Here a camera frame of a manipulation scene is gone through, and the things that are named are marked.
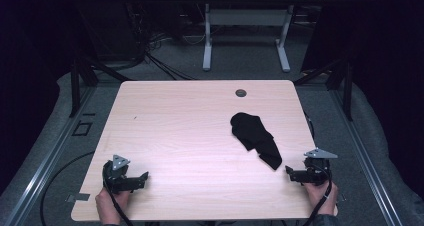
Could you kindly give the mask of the aluminium floor rail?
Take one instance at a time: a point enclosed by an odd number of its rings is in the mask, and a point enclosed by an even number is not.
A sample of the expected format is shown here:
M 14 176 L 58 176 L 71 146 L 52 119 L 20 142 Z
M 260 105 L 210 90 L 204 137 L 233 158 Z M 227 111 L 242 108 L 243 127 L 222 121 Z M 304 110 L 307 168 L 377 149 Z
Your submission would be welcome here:
M 404 226 L 400 219 L 392 200 L 390 199 L 386 187 L 380 179 L 378 172 L 365 148 L 365 145 L 359 135 L 356 125 L 349 120 L 342 108 L 342 98 L 337 91 L 330 90 L 329 95 L 332 98 L 335 108 L 340 115 L 344 125 L 347 127 L 349 135 L 353 141 L 353 152 L 363 174 L 368 182 L 368 185 L 374 195 L 374 198 L 380 208 L 383 218 L 387 226 Z
M 68 96 L 59 98 L 22 168 L 0 197 L 0 226 L 76 226 L 71 219 L 98 139 L 102 113 L 95 109 L 101 91 L 83 91 L 82 106 L 68 116 Z

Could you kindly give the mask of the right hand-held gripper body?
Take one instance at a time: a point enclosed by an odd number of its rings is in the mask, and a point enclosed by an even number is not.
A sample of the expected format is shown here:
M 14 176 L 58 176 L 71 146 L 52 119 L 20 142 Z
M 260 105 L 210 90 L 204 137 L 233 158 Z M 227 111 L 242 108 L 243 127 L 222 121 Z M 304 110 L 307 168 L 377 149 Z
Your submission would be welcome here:
M 330 159 L 337 159 L 338 156 L 336 154 L 315 148 L 306 152 L 304 156 L 304 165 L 306 168 L 304 183 L 312 183 L 318 186 L 330 179 Z

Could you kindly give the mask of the black cloth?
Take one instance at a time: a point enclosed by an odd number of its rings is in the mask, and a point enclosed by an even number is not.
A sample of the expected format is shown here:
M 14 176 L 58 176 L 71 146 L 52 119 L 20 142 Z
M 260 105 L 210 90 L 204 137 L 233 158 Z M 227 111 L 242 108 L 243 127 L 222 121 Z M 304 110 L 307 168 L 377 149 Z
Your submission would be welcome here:
M 259 158 L 273 170 L 282 164 L 282 157 L 274 137 L 264 127 L 259 116 L 244 112 L 235 114 L 231 120 L 232 134 L 244 145 L 247 151 L 255 149 Z

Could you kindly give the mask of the white-legged background table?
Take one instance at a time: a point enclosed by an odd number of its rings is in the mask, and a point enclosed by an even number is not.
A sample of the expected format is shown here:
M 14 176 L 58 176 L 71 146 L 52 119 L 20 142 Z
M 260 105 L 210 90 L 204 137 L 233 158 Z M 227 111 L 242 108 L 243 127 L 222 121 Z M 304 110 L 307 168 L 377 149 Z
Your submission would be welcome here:
M 217 26 L 279 26 L 281 34 L 275 41 L 280 65 L 283 72 L 290 71 L 290 65 L 285 51 L 285 41 L 293 15 L 293 5 L 284 6 L 282 9 L 248 9 L 244 7 L 219 8 L 210 3 L 205 4 L 205 48 L 203 69 L 209 71 L 212 61 L 211 27 Z

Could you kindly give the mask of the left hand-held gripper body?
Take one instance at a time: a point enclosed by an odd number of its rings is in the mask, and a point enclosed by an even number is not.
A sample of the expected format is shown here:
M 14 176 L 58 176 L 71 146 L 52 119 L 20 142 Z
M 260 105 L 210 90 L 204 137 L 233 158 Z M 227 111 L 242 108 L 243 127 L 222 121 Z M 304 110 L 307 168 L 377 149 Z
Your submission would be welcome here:
M 119 155 L 114 155 L 103 165 L 103 186 L 113 194 L 122 191 L 133 191 L 132 181 L 126 177 L 129 168 L 129 160 Z

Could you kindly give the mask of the grey tape strip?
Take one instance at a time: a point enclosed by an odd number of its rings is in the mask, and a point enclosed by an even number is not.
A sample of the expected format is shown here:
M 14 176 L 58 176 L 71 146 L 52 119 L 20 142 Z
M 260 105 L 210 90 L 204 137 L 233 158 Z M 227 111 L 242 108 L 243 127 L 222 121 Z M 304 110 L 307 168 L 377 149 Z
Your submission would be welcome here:
M 75 203 L 76 201 L 88 201 L 89 198 L 90 198 L 89 194 L 76 193 L 76 194 L 69 194 L 66 198 L 66 201 L 68 203 Z

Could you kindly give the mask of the black metal stand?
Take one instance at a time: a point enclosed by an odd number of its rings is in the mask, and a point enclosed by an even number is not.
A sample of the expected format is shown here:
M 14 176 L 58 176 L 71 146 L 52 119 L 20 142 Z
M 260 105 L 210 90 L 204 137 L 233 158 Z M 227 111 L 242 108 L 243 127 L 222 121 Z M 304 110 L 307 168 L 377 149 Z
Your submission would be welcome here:
M 349 121 L 352 121 L 351 104 L 352 104 L 352 89 L 353 89 L 353 66 L 347 59 L 337 59 L 330 64 L 314 69 L 305 76 L 294 81 L 295 86 L 303 85 L 319 75 L 329 72 L 325 87 L 328 90 L 343 89 L 342 111 Z
M 69 115 L 70 118 L 74 117 L 81 107 L 80 80 L 83 80 L 83 82 L 89 87 L 96 87 L 99 83 L 99 79 L 95 75 L 94 69 L 99 69 L 120 82 L 130 81 L 130 78 L 116 72 L 99 61 L 90 57 L 77 57 L 71 65 L 70 71 L 72 97 L 72 107 Z

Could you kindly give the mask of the person's left hand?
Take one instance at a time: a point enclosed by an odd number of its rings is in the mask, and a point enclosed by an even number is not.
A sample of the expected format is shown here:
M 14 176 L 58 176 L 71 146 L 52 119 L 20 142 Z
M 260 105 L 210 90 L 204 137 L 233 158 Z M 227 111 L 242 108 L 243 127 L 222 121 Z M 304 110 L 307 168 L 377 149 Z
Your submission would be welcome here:
M 119 194 L 114 194 L 114 199 L 123 212 L 126 211 L 129 196 L 129 191 L 122 191 Z M 103 226 L 118 226 L 121 223 L 121 216 L 115 208 L 112 198 L 105 188 L 103 188 L 96 195 L 95 201 L 99 219 Z

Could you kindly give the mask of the person's right hand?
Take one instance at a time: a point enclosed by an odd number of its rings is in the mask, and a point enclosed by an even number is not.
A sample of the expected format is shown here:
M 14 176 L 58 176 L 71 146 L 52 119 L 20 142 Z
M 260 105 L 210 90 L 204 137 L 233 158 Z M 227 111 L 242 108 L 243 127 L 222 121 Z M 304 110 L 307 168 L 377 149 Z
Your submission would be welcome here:
M 319 202 L 324 199 L 323 204 L 318 209 L 318 214 L 335 216 L 338 187 L 335 184 L 332 184 L 330 193 L 328 195 L 325 195 L 328 186 L 329 182 L 325 182 L 324 184 L 319 186 L 315 186 L 311 183 L 304 184 L 304 188 L 308 193 L 310 204 L 313 208 L 315 208 L 319 204 Z

